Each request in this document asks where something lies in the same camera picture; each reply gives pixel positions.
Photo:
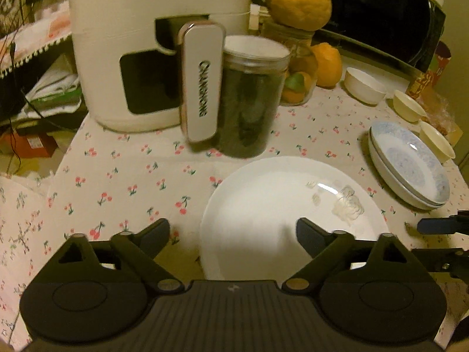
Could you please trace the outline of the white plate with flower print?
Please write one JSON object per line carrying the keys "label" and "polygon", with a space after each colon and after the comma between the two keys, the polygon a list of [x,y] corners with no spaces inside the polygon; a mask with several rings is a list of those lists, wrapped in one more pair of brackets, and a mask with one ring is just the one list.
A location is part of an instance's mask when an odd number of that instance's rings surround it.
{"label": "white plate with flower print", "polygon": [[369,194],[337,168],[301,157],[256,160],[228,176],[208,201],[200,224],[205,277],[282,283],[311,260],[297,242],[300,218],[358,240],[389,230]]}

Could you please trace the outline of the cream plastic bowl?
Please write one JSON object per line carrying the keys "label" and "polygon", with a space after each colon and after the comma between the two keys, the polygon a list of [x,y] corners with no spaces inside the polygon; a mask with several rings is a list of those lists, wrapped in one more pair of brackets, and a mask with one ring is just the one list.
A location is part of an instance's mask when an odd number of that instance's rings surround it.
{"label": "cream plastic bowl", "polygon": [[393,109],[407,122],[418,122],[427,116],[423,107],[415,99],[399,90],[393,92]]}
{"label": "cream plastic bowl", "polygon": [[441,164],[456,157],[451,144],[435,127],[423,121],[419,122],[419,126],[419,137],[434,153]]}

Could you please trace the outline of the white ceramic bowl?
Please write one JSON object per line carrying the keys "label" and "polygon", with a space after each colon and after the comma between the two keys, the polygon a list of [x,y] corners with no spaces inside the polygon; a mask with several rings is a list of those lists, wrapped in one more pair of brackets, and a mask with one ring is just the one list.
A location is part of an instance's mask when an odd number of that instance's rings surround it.
{"label": "white ceramic bowl", "polygon": [[357,100],[371,106],[378,105],[386,95],[383,84],[373,76],[354,67],[346,69],[344,86]]}

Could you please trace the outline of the white plate under blue plate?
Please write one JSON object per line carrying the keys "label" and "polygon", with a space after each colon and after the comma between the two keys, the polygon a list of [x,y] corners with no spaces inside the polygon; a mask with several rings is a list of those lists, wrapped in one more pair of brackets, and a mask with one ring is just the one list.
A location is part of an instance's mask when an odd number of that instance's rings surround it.
{"label": "white plate under blue plate", "polygon": [[370,150],[371,160],[374,164],[374,167],[377,169],[379,175],[385,181],[385,183],[390,187],[390,189],[405,203],[409,204],[412,207],[420,209],[422,211],[431,211],[442,207],[449,201],[449,190],[448,182],[443,182],[440,185],[443,188],[443,201],[438,203],[437,201],[432,201],[428,198],[421,198],[417,194],[413,193],[409,188],[405,186],[404,183],[399,181],[399,179],[393,174],[391,169],[385,164],[384,159],[378,152],[378,148],[374,144],[371,130],[369,130],[368,135],[368,147]]}

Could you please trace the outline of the blue patterned plate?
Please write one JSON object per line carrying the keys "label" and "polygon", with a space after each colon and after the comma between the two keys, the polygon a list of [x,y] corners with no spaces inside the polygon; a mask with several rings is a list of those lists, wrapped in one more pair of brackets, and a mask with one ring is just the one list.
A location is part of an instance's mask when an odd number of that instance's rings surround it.
{"label": "blue patterned plate", "polygon": [[374,122],[370,139],[386,167],[413,195],[436,206],[447,203],[446,172],[418,136],[396,122]]}

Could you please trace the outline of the bag of snacks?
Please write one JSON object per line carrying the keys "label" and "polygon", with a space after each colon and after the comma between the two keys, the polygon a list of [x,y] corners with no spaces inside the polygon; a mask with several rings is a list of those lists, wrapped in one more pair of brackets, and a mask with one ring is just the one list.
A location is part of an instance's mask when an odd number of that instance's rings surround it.
{"label": "bag of snacks", "polygon": [[463,131],[456,124],[456,117],[449,101],[429,85],[423,89],[417,102],[426,112],[425,121],[435,127],[450,145],[455,147],[462,138]]}

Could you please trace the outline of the red printed box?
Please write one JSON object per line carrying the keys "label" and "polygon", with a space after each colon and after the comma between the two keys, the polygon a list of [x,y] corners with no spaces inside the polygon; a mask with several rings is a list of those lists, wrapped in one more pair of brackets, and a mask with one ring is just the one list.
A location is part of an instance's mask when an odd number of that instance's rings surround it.
{"label": "red printed box", "polygon": [[437,84],[450,60],[451,50],[440,40],[436,46],[428,70],[412,81],[405,93],[413,99],[419,98],[424,89],[434,87]]}

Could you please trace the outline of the red small box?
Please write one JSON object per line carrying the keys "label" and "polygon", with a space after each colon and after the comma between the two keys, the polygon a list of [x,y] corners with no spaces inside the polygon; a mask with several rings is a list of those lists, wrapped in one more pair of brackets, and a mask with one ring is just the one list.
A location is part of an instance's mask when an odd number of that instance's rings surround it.
{"label": "red small box", "polygon": [[56,149],[57,142],[46,133],[22,136],[7,131],[1,135],[1,154],[20,158],[51,157]]}

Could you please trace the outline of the glass jar of small oranges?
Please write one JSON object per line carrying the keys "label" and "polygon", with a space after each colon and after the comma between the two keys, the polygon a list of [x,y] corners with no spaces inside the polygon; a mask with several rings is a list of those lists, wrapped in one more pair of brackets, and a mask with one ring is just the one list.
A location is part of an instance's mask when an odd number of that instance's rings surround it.
{"label": "glass jar of small oranges", "polygon": [[307,103],[318,78],[318,62],[311,51],[314,33],[283,26],[268,19],[262,24],[261,35],[282,44],[290,51],[281,104],[299,106]]}

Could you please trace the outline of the orange citrus on table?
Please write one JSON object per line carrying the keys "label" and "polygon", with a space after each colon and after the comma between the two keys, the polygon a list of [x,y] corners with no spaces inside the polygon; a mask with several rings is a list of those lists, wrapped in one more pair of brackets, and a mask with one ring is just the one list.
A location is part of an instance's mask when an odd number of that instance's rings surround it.
{"label": "orange citrus on table", "polygon": [[319,43],[311,47],[311,51],[318,63],[317,85],[324,88],[332,88],[341,80],[343,63],[337,48],[327,42]]}

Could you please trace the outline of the clear jar of tea leaves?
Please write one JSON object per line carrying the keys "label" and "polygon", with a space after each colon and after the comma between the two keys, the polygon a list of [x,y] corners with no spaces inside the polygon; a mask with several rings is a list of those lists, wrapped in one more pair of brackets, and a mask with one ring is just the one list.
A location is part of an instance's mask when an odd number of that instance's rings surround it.
{"label": "clear jar of tea leaves", "polygon": [[215,147],[235,158],[264,152],[286,80],[290,51],[265,37],[229,35],[223,49]]}

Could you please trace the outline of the white Changhong air fryer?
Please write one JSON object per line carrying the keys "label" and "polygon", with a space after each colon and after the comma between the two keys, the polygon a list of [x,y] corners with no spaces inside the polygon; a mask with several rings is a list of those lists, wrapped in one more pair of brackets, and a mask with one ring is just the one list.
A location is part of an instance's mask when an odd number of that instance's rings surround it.
{"label": "white Changhong air fryer", "polygon": [[116,132],[216,131],[224,40],[246,34],[250,0],[70,0],[90,115]]}

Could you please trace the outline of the black microwave oven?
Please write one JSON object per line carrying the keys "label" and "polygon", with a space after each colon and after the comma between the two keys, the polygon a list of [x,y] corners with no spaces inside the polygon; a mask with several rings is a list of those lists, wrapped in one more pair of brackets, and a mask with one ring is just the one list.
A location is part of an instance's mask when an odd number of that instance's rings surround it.
{"label": "black microwave oven", "polygon": [[426,72],[445,18],[435,0],[332,0],[331,18],[316,34],[345,40]]}

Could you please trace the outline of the large pomelo on jar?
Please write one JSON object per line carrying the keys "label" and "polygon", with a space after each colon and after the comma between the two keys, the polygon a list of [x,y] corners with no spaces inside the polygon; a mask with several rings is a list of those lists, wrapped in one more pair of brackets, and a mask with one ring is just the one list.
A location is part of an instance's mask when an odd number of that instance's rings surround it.
{"label": "large pomelo on jar", "polygon": [[332,0],[266,0],[270,17],[280,25],[315,32],[332,16]]}

